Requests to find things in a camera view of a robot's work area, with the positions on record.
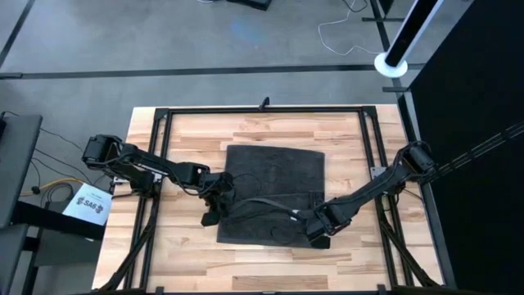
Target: power strip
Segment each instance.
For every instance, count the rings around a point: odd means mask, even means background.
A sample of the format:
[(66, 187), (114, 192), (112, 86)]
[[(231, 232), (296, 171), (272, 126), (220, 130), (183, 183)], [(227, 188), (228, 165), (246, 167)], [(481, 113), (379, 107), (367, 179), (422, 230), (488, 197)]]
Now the power strip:
[(267, 11), (269, 4), (271, 4), (271, 1), (273, 0), (228, 0), (228, 2), (244, 4), (249, 7), (259, 9), (261, 11)]

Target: wooden tabletop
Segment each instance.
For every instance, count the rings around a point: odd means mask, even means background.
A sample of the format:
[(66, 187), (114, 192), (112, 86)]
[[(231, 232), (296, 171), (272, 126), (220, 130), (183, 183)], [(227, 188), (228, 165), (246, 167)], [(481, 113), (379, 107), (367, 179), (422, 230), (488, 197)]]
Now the wooden tabletop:
[[(127, 142), (147, 150), (154, 107), (137, 107)], [(406, 144), (396, 105), (377, 105), (388, 161)], [(326, 199), (352, 193), (369, 181), (359, 120), (356, 113), (257, 113), (176, 115), (168, 159), (193, 161), (222, 171), (229, 144), (302, 148), (326, 154)], [(159, 132), (159, 142), (163, 132)], [(372, 135), (373, 154), (378, 154)], [(414, 184), (408, 189), (419, 194)], [(129, 188), (118, 187), (115, 194)], [(332, 238), (331, 249), (313, 250), (217, 243), (217, 227), (200, 225), (206, 207), (168, 180), (162, 188), (148, 291), (336, 291), (375, 290), (388, 286), (377, 216), (372, 202), (349, 227)], [(93, 287), (102, 286), (129, 252), (137, 197), (113, 201)], [(421, 267), (441, 283), (422, 201), (408, 193), (398, 204), (404, 236)], [(394, 250), (399, 282), (404, 281)], [(138, 286), (142, 257), (137, 260), (133, 285)]]

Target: white cable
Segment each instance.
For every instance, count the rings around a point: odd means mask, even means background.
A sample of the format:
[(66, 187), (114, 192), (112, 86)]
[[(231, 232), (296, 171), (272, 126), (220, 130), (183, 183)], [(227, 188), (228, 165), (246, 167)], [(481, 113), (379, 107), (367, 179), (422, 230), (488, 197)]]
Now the white cable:
[[(353, 2), (351, 3), (351, 5), (350, 5), (351, 8), (353, 8), (353, 4), (355, 4), (355, 1), (356, 1), (356, 0), (353, 0)], [(318, 36), (320, 36), (320, 42), (322, 42), (322, 45), (323, 45), (325, 48), (329, 49), (329, 51), (331, 51), (331, 52), (333, 52), (333, 53), (336, 53), (336, 54), (338, 54), (338, 55), (340, 55), (340, 56), (343, 56), (343, 57), (345, 57), (345, 56), (347, 56), (348, 54), (350, 54), (350, 53), (353, 51), (353, 49), (355, 49), (355, 48), (358, 48), (358, 49), (360, 49), (360, 50), (364, 50), (365, 52), (370, 53), (370, 54), (381, 54), (382, 52), (371, 52), (371, 51), (369, 51), (369, 50), (366, 49), (366, 48), (362, 48), (362, 47), (360, 47), (360, 46), (356, 46), (356, 45), (353, 46), (352, 48), (350, 48), (350, 50), (348, 50), (346, 53), (340, 53), (340, 52), (337, 52), (337, 51), (335, 51), (334, 49), (330, 48), (330, 47), (329, 47), (329, 46), (324, 42), (324, 38), (322, 38), (322, 31), (320, 30), (320, 28), (321, 28), (323, 25), (335, 25), (335, 24), (343, 23), (343, 22), (345, 22), (345, 21), (347, 21), (347, 20), (350, 19), (350, 13), (351, 13), (351, 9), (348, 9), (348, 11), (347, 11), (347, 15), (346, 15), (346, 18), (345, 18), (345, 19), (343, 19), (343, 20), (335, 20), (335, 21), (332, 21), (332, 22), (323, 23), (323, 24), (318, 25)]]

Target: pole base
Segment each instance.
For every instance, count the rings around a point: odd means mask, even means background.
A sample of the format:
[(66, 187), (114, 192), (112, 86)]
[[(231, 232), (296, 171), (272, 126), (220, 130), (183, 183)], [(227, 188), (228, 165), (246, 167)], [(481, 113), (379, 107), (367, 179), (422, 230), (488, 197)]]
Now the pole base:
[(399, 66), (388, 66), (386, 64), (387, 53), (381, 53), (375, 57), (375, 69), (389, 78), (400, 78), (408, 71), (408, 62), (402, 61)]

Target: black table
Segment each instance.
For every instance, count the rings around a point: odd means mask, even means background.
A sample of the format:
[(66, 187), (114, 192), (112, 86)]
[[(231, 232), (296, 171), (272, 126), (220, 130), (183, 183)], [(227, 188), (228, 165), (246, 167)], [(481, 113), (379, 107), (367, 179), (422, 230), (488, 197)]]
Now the black table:
[(0, 290), (8, 294), (22, 251), (31, 251), (23, 293), (31, 294), (36, 280), (37, 238), (26, 237), (28, 225), (102, 240), (104, 226), (19, 201), (20, 191), (38, 139), (41, 116), (4, 117), (0, 138)]

